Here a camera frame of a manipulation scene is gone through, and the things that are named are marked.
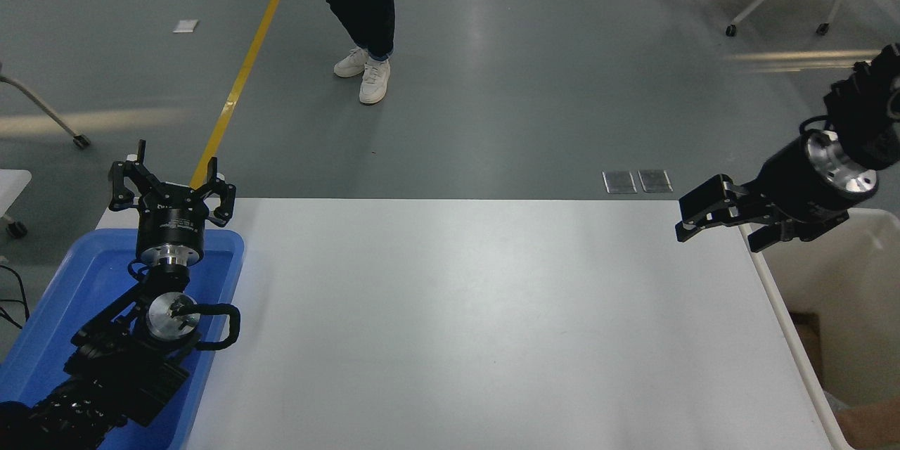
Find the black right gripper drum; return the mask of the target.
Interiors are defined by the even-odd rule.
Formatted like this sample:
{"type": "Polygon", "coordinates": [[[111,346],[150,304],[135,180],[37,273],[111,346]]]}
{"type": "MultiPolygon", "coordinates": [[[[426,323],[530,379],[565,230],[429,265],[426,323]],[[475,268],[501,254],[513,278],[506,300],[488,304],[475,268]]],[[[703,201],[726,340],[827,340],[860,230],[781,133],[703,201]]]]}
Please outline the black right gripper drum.
{"type": "Polygon", "coordinates": [[[795,139],[772,155],[753,188],[791,219],[821,223],[855,206],[855,197],[827,181],[811,161],[809,145],[809,139],[795,139]]]}

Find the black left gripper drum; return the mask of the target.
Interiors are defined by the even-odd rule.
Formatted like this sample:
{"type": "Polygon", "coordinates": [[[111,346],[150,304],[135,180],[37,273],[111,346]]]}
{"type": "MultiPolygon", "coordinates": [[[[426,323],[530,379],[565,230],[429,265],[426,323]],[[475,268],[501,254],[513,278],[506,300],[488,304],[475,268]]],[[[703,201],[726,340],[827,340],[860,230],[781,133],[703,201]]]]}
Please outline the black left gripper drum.
{"type": "Polygon", "coordinates": [[[142,205],[138,214],[137,255],[149,255],[151,250],[166,245],[184,246],[197,255],[205,251],[205,204],[142,205]]]}

